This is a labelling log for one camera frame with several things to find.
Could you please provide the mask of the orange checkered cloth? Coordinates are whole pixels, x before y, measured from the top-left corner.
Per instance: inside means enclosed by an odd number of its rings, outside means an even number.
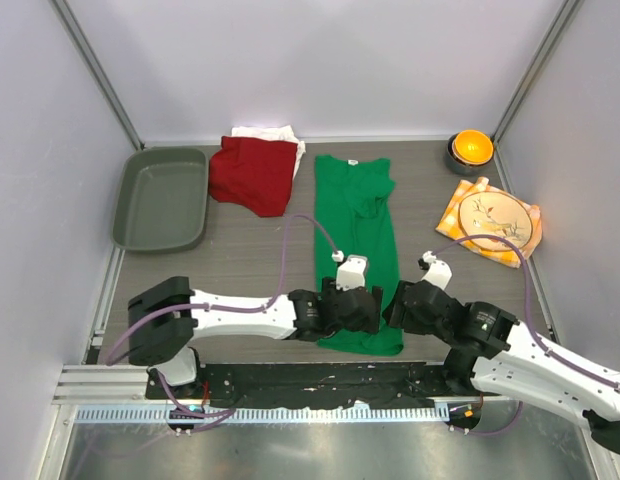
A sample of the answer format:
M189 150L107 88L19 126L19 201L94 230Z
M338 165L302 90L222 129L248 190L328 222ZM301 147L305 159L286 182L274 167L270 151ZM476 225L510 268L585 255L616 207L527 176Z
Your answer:
M540 207L537 205L529 205L514 197L513 195L492 186L489 183L489 179L486 177L481 177L474 183L467 180L462 180L458 183L456 190L454 191L448 205L444 210L441 220L436 227L436 231L453 240L458 240L462 237L469 236L461 230L459 225L459 204L465 197L474 193L484 191L505 193L521 202L526 208L532 219L532 238L526 246L517 248L521 251L521 254L524 258L529 258L542 239L542 221ZM466 249L480 256L486 257L505 266L511 268L518 268L521 266L521 261L519 260L518 256L508 245L497 241L495 239L496 236L489 236L490 237L488 239L466 240L462 243L462 245Z

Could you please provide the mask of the floral ceramic plate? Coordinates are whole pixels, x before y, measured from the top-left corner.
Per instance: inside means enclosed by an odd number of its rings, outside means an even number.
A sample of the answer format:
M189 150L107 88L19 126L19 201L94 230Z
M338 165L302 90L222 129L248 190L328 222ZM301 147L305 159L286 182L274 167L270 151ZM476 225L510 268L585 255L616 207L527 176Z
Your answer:
M466 235L492 235L505 238L516 247L532 238L532 219L521 202L505 193L478 192L459 204L459 225Z

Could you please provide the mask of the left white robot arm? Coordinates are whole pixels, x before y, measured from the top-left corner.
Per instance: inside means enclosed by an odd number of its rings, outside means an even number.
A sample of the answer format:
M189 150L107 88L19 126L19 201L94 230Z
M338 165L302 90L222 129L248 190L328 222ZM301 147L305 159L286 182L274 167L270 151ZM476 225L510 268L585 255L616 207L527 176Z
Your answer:
M343 330L376 334L382 296L378 286L342 289L326 277L320 292L297 289L276 300L233 297L171 277L128 302L129 362L158 369L177 396L190 399L203 385L192 340L237 335L316 342Z

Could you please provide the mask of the green t shirt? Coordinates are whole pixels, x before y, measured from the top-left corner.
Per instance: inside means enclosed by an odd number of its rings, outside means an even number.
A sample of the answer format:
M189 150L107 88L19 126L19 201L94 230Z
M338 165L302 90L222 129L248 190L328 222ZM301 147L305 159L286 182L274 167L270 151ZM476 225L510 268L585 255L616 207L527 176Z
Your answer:
M315 158L315 218L346 256L368 259L366 286L383 289L385 309L400 280L398 251L388 201L395 182L390 178L391 161L342 160L331 155ZM315 236L315 277L318 287L324 277L336 274L332 249L321 233ZM381 320L379 332L342 330L321 339L318 346L336 351L395 356L404 348L402 331Z

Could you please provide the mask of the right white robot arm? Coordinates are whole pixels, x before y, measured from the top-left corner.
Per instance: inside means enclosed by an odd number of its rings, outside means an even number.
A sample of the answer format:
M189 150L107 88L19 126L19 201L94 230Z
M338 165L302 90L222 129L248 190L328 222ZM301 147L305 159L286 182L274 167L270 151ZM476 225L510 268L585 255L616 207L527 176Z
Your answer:
M620 455L620 372L533 337L506 310L462 304L425 280L400 282L383 317L391 327L449 346L441 380L450 393L496 394L535 406Z

